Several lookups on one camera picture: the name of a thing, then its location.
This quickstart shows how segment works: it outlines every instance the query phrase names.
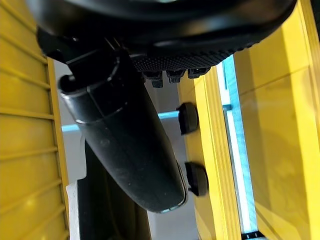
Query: black plastic part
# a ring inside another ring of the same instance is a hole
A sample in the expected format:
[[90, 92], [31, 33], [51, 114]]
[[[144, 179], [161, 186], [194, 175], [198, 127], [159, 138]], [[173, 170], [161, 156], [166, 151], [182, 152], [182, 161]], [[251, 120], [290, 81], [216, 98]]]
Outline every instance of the black plastic part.
[[142, 208], [166, 212], [187, 199], [170, 141], [129, 57], [120, 57], [110, 80], [61, 96], [86, 141], [126, 194]]
[[263, 238], [264, 235], [260, 231], [253, 231], [241, 234], [241, 240]]
[[[85, 143], [85, 162], [86, 177], [76, 181], [78, 219], [70, 219], [70, 221], [78, 221], [79, 240], [109, 239], [115, 234], [115, 230], [108, 207], [105, 180], [107, 173], [87, 143]], [[75, 239], [73, 234], [71, 231], [71, 239]]]
[[193, 68], [193, 69], [188, 69], [188, 78], [189, 79], [197, 79], [202, 75], [205, 75], [211, 67], [203, 67], [203, 68]]
[[144, 71], [142, 75], [146, 80], [151, 81], [152, 87], [156, 89], [163, 88], [164, 83], [162, 78], [162, 71]]
[[80, 40], [115, 38], [140, 72], [215, 66], [269, 36], [296, 4], [296, 0], [27, 2], [48, 32]]
[[175, 70], [175, 71], [166, 71], [166, 75], [169, 78], [169, 83], [171, 84], [177, 84], [180, 83], [180, 79], [185, 74], [185, 69], [183, 70]]
[[197, 197], [205, 196], [209, 190], [206, 169], [194, 162], [185, 162], [186, 177], [190, 185], [189, 190]]
[[197, 108], [191, 102], [185, 102], [177, 110], [181, 135], [196, 131], [199, 125]]

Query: yellow wall panel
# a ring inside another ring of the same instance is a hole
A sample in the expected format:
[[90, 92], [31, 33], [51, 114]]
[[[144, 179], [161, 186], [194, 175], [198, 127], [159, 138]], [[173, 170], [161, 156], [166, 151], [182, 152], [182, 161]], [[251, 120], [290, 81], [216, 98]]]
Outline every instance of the yellow wall panel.
[[51, 120], [0, 115], [0, 155], [55, 146]]
[[62, 205], [59, 187], [30, 198], [0, 218], [0, 239], [18, 239], [32, 233]]
[[0, 209], [59, 178], [56, 153], [0, 161]]
[[[295, 10], [283, 27], [261, 43], [234, 55], [236, 61], [241, 59], [237, 61], [237, 74], [247, 76], [238, 86], [240, 95], [309, 65], [300, 17]], [[293, 34], [294, 40], [286, 41]]]
[[3, 8], [0, 8], [0, 16], [0, 36], [14, 39], [19, 44], [26, 46], [29, 50], [42, 55], [34, 33]]
[[34, 81], [47, 83], [44, 65], [6, 40], [0, 38], [1, 55], [0, 68], [15, 70]]
[[0, 72], [0, 108], [51, 114], [49, 93], [43, 87]]
[[264, 217], [274, 228], [283, 226], [277, 215], [300, 236], [283, 239], [302, 240], [310, 239], [309, 214], [291, 81], [279, 79], [242, 95], [240, 102], [257, 214], [258, 206], [273, 213]]
[[67, 239], [68, 184], [52, 60], [25, 1], [0, 0], [0, 239]]
[[320, 48], [304, 9], [310, 2], [298, 1], [277, 32], [234, 56], [258, 228], [268, 239], [320, 239], [320, 61], [312, 52]]
[[0, 0], [7, 11], [14, 11], [16, 15], [24, 19], [30, 26], [36, 26], [36, 22], [32, 17], [27, 5], [21, 0]]
[[68, 233], [64, 230], [64, 216], [59, 214], [44, 229], [34, 232], [24, 240], [66, 240], [67, 236]]

